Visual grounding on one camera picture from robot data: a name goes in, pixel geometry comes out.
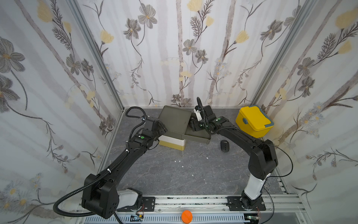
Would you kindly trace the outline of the olive top drawer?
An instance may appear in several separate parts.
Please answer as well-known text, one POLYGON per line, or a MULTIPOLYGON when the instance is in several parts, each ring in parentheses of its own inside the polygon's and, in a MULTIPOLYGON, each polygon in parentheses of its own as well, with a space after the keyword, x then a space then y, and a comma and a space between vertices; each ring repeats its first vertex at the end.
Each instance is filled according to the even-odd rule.
POLYGON ((195 113, 191 113, 189 123, 185 133, 182 134, 182 138, 184 140, 195 141, 208 145, 211 141, 211 136, 205 130, 194 131, 190 125, 192 120, 197 120, 195 113))

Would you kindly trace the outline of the black computer mouse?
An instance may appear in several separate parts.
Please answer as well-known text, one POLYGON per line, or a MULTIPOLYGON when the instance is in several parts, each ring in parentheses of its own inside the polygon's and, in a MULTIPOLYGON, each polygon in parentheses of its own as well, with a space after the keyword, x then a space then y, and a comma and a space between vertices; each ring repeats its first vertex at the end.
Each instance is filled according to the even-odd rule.
POLYGON ((230 150, 230 145, 227 140, 221 140, 220 147, 221 147, 221 151, 224 153, 227 153, 230 150))

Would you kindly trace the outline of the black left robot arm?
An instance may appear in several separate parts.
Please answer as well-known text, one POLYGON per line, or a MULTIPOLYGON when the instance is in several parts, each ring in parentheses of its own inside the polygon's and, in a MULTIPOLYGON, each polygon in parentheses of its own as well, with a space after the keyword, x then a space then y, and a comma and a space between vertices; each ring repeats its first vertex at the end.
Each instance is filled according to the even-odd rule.
POLYGON ((84 183, 88 187, 83 190, 81 206, 106 219, 122 208, 142 209, 142 192, 133 188, 118 191, 117 186, 136 160, 166 132, 166 126, 158 119, 147 118, 135 126, 120 156, 99 174, 87 176, 84 183))

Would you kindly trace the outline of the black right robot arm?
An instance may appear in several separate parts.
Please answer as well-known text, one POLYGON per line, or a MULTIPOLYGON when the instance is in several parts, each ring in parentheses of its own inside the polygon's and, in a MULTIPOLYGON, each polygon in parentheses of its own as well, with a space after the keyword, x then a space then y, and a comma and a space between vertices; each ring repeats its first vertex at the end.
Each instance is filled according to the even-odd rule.
POLYGON ((200 101, 194 113, 196 117, 189 122, 194 132, 205 130, 209 135, 226 137, 249 155, 250 177, 241 194, 241 207, 245 210, 257 207, 264 184, 278 166, 274 144, 270 140, 262 141, 243 132, 223 116, 216 117, 211 106, 203 106, 200 101))

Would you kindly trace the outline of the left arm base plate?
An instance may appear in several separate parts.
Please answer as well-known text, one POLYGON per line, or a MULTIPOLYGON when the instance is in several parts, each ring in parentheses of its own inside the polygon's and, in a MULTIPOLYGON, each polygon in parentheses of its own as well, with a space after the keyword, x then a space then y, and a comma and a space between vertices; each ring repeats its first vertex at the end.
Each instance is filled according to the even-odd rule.
POLYGON ((136 203, 133 206, 126 206, 118 208, 118 212, 154 212, 155 197, 143 197, 141 203, 136 203))

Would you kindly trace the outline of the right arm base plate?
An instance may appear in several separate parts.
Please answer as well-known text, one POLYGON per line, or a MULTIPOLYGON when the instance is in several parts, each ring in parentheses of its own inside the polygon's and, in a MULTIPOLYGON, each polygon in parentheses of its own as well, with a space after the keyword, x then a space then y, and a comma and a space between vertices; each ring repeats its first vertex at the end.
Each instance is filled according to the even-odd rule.
POLYGON ((266 211, 263 198, 259 196, 255 200, 248 197, 227 197, 227 206, 230 211, 266 211))

